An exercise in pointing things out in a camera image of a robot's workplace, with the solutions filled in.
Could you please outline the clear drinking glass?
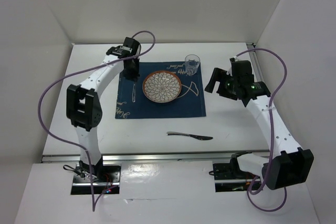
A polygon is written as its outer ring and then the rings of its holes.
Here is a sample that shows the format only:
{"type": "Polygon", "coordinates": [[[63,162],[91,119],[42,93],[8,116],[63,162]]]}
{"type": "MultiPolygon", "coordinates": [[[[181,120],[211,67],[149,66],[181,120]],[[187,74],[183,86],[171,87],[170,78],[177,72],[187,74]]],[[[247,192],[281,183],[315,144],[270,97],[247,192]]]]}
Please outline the clear drinking glass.
{"type": "Polygon", "coordinates": [[[189,76],[197,73],[200,65],[200,58],[197,55],[190,54],[185,57],[185,72],[189,76]]]}

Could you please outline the silver fork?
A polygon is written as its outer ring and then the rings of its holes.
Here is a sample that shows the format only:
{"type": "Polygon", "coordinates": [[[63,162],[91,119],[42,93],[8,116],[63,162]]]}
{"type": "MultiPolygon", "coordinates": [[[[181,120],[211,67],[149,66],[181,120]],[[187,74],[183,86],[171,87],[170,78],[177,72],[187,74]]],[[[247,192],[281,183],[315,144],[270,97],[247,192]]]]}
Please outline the silver fork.
{"type": "Polygon", "coordinates": [[[132,88],[132,103],[136,102],[136,81],[133,82],[132,88]]]}

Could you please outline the floral ceramic plate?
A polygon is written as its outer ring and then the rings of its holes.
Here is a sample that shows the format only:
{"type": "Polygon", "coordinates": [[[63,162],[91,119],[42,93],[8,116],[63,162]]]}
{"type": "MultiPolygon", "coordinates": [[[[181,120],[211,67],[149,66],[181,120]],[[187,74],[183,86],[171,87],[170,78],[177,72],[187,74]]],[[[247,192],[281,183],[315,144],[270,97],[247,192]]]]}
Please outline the floral ceramic plate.
{"type": "Polygon", "coordinates": [[[179,77],[165,70],[150,73],[142,84],[144,95],[155,103],[168,103],[175,100],[181,89],[182,84],[179,77]]]}

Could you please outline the blue fish placemat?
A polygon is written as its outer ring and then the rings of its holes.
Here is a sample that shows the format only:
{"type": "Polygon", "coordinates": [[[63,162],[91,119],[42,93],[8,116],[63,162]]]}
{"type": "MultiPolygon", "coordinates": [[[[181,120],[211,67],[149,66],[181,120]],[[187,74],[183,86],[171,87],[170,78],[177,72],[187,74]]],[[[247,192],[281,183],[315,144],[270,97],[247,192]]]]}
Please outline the blue fish placemat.
{"type": "Polygon", "coordinates": [[[136,102],[132,103],[133,82],[119,78],[116,119],[161,119],[205,117],[206,108],[202,82],[202,69],[189,76],[183,61],[141,62],[140,77],[136,85],[136,102]],[[142,91],[144,79],[155,71],[166,70],[176,74],[182,84],[179,96],[168,103],[150,101],[142,91]]]}

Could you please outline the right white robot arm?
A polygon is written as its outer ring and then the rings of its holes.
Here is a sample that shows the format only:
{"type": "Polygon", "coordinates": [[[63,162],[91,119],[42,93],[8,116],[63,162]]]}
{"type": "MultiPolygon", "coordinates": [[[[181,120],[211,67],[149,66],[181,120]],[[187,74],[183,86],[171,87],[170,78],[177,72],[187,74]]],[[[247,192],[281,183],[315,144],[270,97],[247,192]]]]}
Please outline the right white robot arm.
{"type": "Polygon", "coordinates": [[[213,92],[219,83],[217,94],[231,100],[240,100],[252,114],[265,137],[272,159],[251,152],[233,154],[229,172],[235,178],[246,172],[260,177],[271,190],[304,183],[307,180],[314,156],[304,150],[294,139],[277,112],[266,84],[256,82],[248,60],[231,59],[226,71],[214,68],[205,91],[213,92]]]}

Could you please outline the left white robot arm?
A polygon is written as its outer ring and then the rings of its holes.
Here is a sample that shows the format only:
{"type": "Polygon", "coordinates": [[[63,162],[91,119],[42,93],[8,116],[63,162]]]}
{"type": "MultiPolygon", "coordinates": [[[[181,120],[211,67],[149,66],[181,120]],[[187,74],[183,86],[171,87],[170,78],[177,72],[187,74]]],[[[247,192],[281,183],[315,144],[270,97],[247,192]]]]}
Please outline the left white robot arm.
{"type": "Polygon", "coordinates": [[[99,150],[97,127],[103,111],[100,97],[109,83],[119,74],[136,82],[139,75],[139,58],[113,63],[117,59],[137,56],[141,52],[140,43],[130,37],[125,38],[120,46],[111,47],[100,68],[90,74],[79,85],[71,84],[66,94],[66,116],[75,128],[80,151],[79,165],[85,176],[91,181],[103,177],[103,159],[99,150]]]}

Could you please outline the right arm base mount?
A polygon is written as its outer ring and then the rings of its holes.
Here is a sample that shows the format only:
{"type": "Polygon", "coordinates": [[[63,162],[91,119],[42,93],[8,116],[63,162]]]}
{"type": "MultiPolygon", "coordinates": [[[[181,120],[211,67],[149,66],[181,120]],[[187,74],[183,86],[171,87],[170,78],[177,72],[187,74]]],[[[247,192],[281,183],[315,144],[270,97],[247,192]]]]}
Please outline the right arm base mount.
{"type": "Polygon", "coordinates": [[[251,152],[233,154],[229,163],[213,164],[213,169],[208,174],[214,177],[215,191],[217,193],[246,191],[248,189],[255,175],[240,170],[237,158],[244,154],[251,154],[251,152]]]}

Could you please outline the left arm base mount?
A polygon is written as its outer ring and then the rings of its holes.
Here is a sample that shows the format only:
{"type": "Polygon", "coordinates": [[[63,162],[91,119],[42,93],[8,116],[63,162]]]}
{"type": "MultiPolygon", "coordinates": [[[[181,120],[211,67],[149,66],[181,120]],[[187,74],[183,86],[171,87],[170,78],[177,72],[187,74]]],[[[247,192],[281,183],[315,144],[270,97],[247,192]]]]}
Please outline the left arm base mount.
{"type": "MultiPolygon", "coordinates": [[[[64,165],[63,169],[68,172],[73,172],[73,180],[71,187],[72,195],[90,195],[90,174],[82,170],[77,164],[75,167],[64,165]]],[[[120,165],[110,165],[103,168],[102,175],[99,177],[92,176],[93,191],[95,195],[101,194],[104,190],[106,194],[119,194],[120,191],[120,165]]]]}

